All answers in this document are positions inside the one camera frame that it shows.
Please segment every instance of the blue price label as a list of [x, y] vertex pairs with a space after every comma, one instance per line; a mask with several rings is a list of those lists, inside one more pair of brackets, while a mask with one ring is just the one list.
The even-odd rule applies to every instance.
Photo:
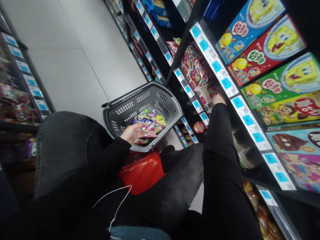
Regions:
[[239, 97], [236, 97], [235, 99], [232, 100], [236, 108], [243, 107], [243, 103], [241, 102]]
[[265, 154], [264, 156], [266, 157], [269, 164], [277, 163], [277, 160], [275, 159], [275, 157], [271, 153]]
[[196, 26], [196, 25], [192, 28], [191, 31], [192, 31], [192, 33], [193, 33], [193, 35], [194, 35], [195, 38], [197, 38], [197, 37], [200, 35], [200, 33], [201, 33], [200, 30], [199, 30], [199, 28], [198, 28], [198, 26]]
[[253, 135], [254, 139], [256, 140], [256, 142], [263, 142], [264, 141], [263, 137], [261, 136], [261, 134], [259, 132], [253, 133], [252, 135]]
[[231, 83], [228, 78], [223, 79], [221, 82], [225, 89], [228, 89], [229, 87], [231, 87]]
[[202, 41], [199, 43], [200, 47], [202, 48], [203, 51], [208, 49], [208, 44], [206, 42], [206, 40], [202, 39]]
[[286, 176], [283, 173], [278, 172], [278, 173], [274, 173], [274, 174], [277, 176], [277, 178], [280, 182], [288, 182], [288, 179], [286, 178]]
[[218, 61], [215, 61], [213, 64], [213, 69], [216, 71], [216, 72], [219, 72], [221, 70], [221, 66], [220, 64], [218, 63]]
[[250, 125], [253, 124], [253, 120], [249, 115], [244, 116], [242, 118], [243, 118], [243, 120], [244, 120], [244, 122], [246, 123], [247, 126], [250, 126]]
[[272, 199], [268, 191], [260, 191], [265, 199]]

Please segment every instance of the leg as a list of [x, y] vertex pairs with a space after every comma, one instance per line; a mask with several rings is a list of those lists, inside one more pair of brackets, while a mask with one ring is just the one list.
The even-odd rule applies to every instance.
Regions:
[[49, 115], [37, 137], [37, 169], [34, 198], [49, 193], [112, 141], [95, 120], [73, 112]]

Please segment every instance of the yellow cartoon character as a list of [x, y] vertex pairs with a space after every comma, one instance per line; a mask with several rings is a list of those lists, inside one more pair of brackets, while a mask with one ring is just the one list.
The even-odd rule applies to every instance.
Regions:
[[232, 38], [232, 34], [229, 32], [223, 34], [219, 40], [220, 49], [225, 49], [231, 42], [235, 42], [236, 40], [236, 38]]
[[268, 42], [268, 51], [272, 54], [279, 55], [284, 50], [289, 49], [298, 41], [299, 35], [296, 31], [292, 31], [287, 26], [278, 28], [275, 32], [269, 32], [271, 35]]
[[317, 77], [318, 74], [314, 62], [308, 61], [286, 72], [284, 81], [290, 86], [289, 90], [291, 90], [291, 88], [296, 88], [299, 85], [313, 83], [317, 80]]
[[257, 24], [274, 7], [274, 0], [253, 0], [249, 9], [251, 21]]
[[234, 74], [245, 69], [246, 67], [252, 67], [252, 64], [248, 64], [248, 61], [242, 57], [238, 58], [232, 63], [232, 70]]

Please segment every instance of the black pants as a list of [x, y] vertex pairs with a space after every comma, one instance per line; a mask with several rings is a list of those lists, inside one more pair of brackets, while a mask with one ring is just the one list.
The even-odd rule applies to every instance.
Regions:
[[[98, 158], [111, 142], [106, 130], [87, 116], [72, 112], [48, 116], [38, 133], [35, 198], [49, 193], [77, 169]], [[182, 222], [203, 182], [202, 151], [203, 145], [196, 144], [162, 156], [171, 169], [147, 191], [129, 194], [112, 226], [156, 227], [171, 233]], [[123, 186], [115, 179], [101, 196]], [[109, 224], [127, 191], [125, 188], [109, 194], [94, 211]]]

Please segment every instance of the white tile floor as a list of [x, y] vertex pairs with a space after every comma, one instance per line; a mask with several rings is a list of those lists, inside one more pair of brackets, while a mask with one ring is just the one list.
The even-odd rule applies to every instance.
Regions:
[[[102, 0], [2, 0], [57, 111], [104, 126], [101, 104], [146, 83]], [[177, 150], [173, 132], [166, 137]], [[201, 212], [203, 186], [191, 207]]]

